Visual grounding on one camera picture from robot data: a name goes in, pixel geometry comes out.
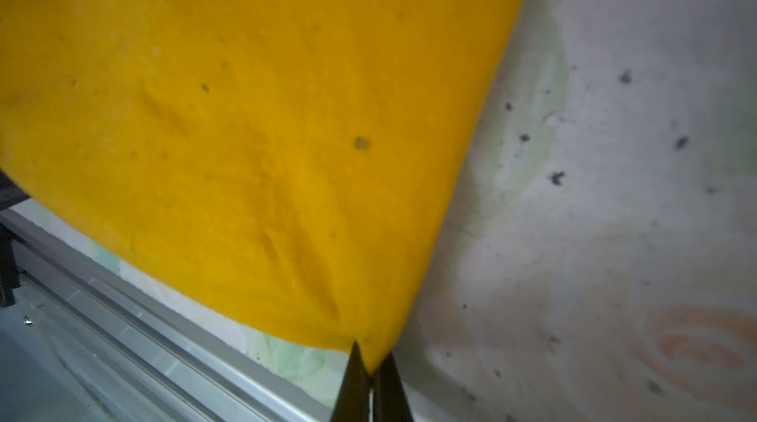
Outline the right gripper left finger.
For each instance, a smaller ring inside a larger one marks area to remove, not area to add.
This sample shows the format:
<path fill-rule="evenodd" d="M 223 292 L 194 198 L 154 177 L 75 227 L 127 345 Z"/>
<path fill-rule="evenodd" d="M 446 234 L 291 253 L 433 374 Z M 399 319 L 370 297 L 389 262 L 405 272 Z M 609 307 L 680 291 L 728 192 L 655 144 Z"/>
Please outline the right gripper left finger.
<path fill-rule="evenodd" d="M 371 392 L 371 376 L 365 368 L 360 346 L 354 342 L 330 421 L 369 422 Z"/>

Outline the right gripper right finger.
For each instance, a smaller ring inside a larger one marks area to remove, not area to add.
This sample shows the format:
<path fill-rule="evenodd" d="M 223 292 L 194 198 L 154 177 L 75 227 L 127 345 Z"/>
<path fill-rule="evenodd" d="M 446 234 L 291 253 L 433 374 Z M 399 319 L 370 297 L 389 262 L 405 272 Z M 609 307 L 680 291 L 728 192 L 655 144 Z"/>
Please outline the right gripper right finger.
<path fill-rule="evenodd" d="M 373 376 L 372 422 L 413 422 L 414 418 L 390 353 Z"/>

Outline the yellow t-shirt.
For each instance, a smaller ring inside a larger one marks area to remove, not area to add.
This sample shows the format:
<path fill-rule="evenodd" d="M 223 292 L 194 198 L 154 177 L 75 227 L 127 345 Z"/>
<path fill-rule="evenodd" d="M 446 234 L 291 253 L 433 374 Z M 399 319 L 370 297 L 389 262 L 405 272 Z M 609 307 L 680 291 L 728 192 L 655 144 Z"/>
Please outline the yellow t-shirt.
<path fill-rule="evenodd" d="M 1 168 L 132 266 L 374 371 L 522 0 L 1 0 Z"/>

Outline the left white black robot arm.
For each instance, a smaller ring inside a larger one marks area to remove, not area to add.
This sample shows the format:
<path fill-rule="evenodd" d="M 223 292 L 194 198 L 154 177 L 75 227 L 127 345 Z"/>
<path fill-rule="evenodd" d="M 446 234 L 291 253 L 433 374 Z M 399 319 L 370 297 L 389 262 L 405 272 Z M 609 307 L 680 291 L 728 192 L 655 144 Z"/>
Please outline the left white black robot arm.
<path fill-rule="evenodd" d="M 1 203 L 0 210 L 4 211 L 29 196 L 24 193 L 4 172 L 1 172 Z M 0 278 L 1 278 L 1 308 L 8 308 L 15 304 L 13 291 L 20 286 L 12 241 L 14 234 L 1 225 L 0 242 Z"/>

